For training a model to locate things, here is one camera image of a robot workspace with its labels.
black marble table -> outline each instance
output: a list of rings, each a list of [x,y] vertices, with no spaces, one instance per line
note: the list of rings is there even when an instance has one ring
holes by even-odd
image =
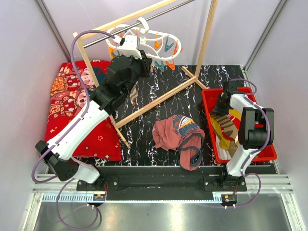
[[[119,107],[114,114],[118,122],[131,113],[142,108],[149,102],[172,90],[188,77],[181,70],[181,65],[172,71],[165,67],[161,72],[156,66],[153,68],[150,78],[140,78],[138,81],[137,106],[134,108],[127,99],[126,103]],[[196,66],[186,66],[194,73]],[[205,65],[202,67],[199,79],[209,88],[222,88],[223,82],[229,78],[243,78],[240,66],[237,65]],[[203,107],[202,89],[196,85],[190,85],[186,89],[172,96],[157,107],[144,113],[135,120],[129,122],[120,130],[130,144],[130,148],[121,141],[121,161],[106,161],[102,159],[83,159],[88,163],[95,161],[96,166],[176,166],[180,157],[178,151],[165,151],[155,148],[152,129],[155,121],[169,118],[172,115],[185,115],[191,117],[205,131],[205,142],[202,148],[203,161],[201,165],[217,165],[213,148],[207,129],[205,110]]]

red tray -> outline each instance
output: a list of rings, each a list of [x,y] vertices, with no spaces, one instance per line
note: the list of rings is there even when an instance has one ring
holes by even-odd
[[[244,93],[250,93],[252,90],[250,88],[238,88],[238,91],[244,92]],[[218,156],[218,151],[216,147],[216,135],[213,131],[213,127],[211,124],[210,120],[210,114],[218,100],[218,96],[223,92],[223,89],[205,89],[202,91],[202,98],[203,98],[203,103],[204,103],[204,108],[205,108],[205,114],[206,114],[206,119],[208,122],[208,129],[210,131],[210,137],[212,141],[212,146],[214,149],[215,157],[216,157],[216,162],[220,164],[226,164],[229,160],[222,160]],[[257,102],[254,95],[248,95],[248,98],[253,100],[254,102]],[[269,160],[276,160],[277,159],[277,154],[274,149],[274,146],[271,145],[269,147],[266,147],[263,151],[261,151],[257,157],[255,157],[252,161],[253,162],[262,162],[262,161],[269,161]]]

wooden stand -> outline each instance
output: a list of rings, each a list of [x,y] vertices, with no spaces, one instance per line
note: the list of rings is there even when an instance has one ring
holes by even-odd
[[[142,15],[144,15],[145,13],[149,13],[151,11],[154,11],[160,7],[166,6],[172,2],[175,2],[176,0],[163,0],[160,1],[154,5],[151,5],[149,7],[146,7],[142,10],[136,11],[134,13],[131,13],[125,17],[119,18],[117,20],[114,20],[110,23],[107,23],[105,25],[99,26],[97,28],[94,28],[93,30],[108,30],[114,26],[117,26],[119,24],[125,23],[131,19],[140,17]],[[200,69],[202,66],[202,62],[203,62],[203,58],[205,55],[205,51],[206,51],[206,46],[208,43],[208,38],[210,36],[210,31],[211,31],[211,27],[213,24],[213,19],[214,19],[214,14],[215,14],[215,10],[216,10],[216,6],[217,6],[217,2],[218,0],[212,0],[211,1],[211,6],[210,6],[210,10],[209,10],[209,14],[207,17],[207,22],[206,22],[206,27],[205,27],[205,31],[204,31],[204,36],[203,36],[203,40],[202,40],[202,45],[201,45],[201,50],[200,50],[200,54],[199,54],[199,58],[198,58],[198,64],[197,64],[197,68],[195,71],[195,74],[193,75],[189,70],[187,70],[186,67],[182,67],[182,70],[185,72],[185,74],[190,77],[190,79],[186,80],[185,82],[183,82],[182,84],[178,85],[176,88],[172,89],[171,91],[167,92],[166,94],[162,95],[161,97],[157,98],[156,100],[150,102],[149,104],[145,105],[143,108],[139,109],[138,111],[134,112],[133,114],[127,116],[126,118],[122,119],[119,122],[115,122],[114,118],[112,117],[112,115],[110,116],[111,122],[113,123],[116,131],[118,132],[119,136],[121,137],[121,139],[124,141],[125,145],[127,147],[129,147],[129,143],[125,140],[124,136],[121,134],[119,128],[124,126],[125,124],[129,123],[130,121],[134,120],[135,118],[138,118],[140,115],[142,115],[143,113],[151,110],[152,108],[156,107],[157,105],[159,105],[160,103],[162,103],[163,101],[165,101],[166,99],[170,98],[171,96],[177,94],[178,92],[182,91],[183,89],[187,88],[188,86],[190,86],[193,83],[198,84],[202,89],[207,89],[207,87],[198,79],[199,74],[200,74]],[[78,33],[73,33],[73,36],[76,37],[78,35]],[[93,68],[90,64],[90,60],[88,58],[88,55],[85,51],[85,48],[82,44],[82,41],[90,38],[92,36],[96,35],[96,33],[92,33],[92,34],[86,34],[81,36],[78,40],[77,40],[77,45],[78,48],[81,52],[82,58],[85,61],[87,68],[89,69],[95,86],[97,87],[99,85],[96,75],[93,71]]]

gray floor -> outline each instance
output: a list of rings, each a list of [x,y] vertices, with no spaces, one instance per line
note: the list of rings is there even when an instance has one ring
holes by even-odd
[[[239,203],[250,200],[239,195]],[[61,203],[64,217],[79,203]],[[201,204],[104,204],[99,207],[102,222],[92,231],[290,231],[290,225],[278,195],[260,195],[250,206],[237,209],[209,208]],[[65,221],[84,227],[95,217],[95,212],[83,208]],[[70,230],[58,222],[55,203],[43,203],[37,231]]]

metal pole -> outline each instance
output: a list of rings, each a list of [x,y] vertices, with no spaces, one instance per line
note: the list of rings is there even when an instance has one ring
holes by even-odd
[[[288,2],[288,0],[280,0],[279,3],[277,4],[276,9],[274,10],[274,13],[270,17],[268,24],[266,25],[261,37],[259,38],[259,41],[257,42],[257,44],[256,44],[254,50],[252,51],[248,61],[246,62],[245,66],[243,67],[244,71],[247,71],[249,69],[251,63],[255,59],[257,53],[259,52],[260,48],[262,47],[265,39],[269,35],[271,29],[273,28],[275,22],[277,21],[277,18],[279,17],[280,13],[282,12],[282,10],[285,7],[287,2]]]
[[[66,57],[67,61],[70,62],[71,61],[71,57],[68,51],[68,48],[66,47],[45,3],[44,0],[35,0],[35,2],[37,3],[38,9],[40,10],[40,12],[42,13],[42,15],[45,18],[45,21],[47,23],[47,25],[49,26],[54,38],[56,39],[59,47],[61,48],[63,55]]]
[[[174,6],[174,7],[170,8],[170,9],[168,9],[168,10],[165,10],[165,11],[163,11],[163,12],[161,12],[161,13],[158,13],[158,14],[152,16],[152,17],[147,18],[146,21],[150,21],[151,19],[157,18],[157,17],[159,17],[159,16],[161,16],[161,15],[163,15],[163,14],[166,14],[166,13],[172,11],[172,10],[175,10],[175,9],[181,7],[181,6],[184,6],[184,5],[186,5],[186,4],[188,4],[188,3],[192,2],[192,1],[195,1],[195,0],[189,0],[189,1],[183,2],[183,3],[181,3],[181,4],[177,5],[177,6]],[[133,27],[135,27],[135,26],[138,26],[138,25],[140,25],[140,24],[141,24],[141,22],[138,22],[138,23],[135,23],[135,24],[133,24],[133,25],[127,26],[127,27],[125,27],[125,28],[123,28],[123,29],[121,29],[121,30],[118,30],[118,31],[112,33],[112,35],[120,34],[120,33],[124,32],[124,31],[126,31],[126,30],[128,30],[128,29],[131,29],[131,28],[133,28]],[[104,41],[104,40],[106,40],[106,39],[108,39],[108,38],[109,38],[109,36],[105,36],[105,37],[103,37],[103,38],[100,38],[100,39],[98,39],[98,40],[95,40],[95,41],[93,41],[93,42],[90,42],[90,43],[84,45],[83,47],[84,47],[84,48],[90,47],[90,46],[92,46],[92,45],[94,45],[94,44],[96,44],[96,43],[99,43],[99,42],[101,42],[101,41]]]

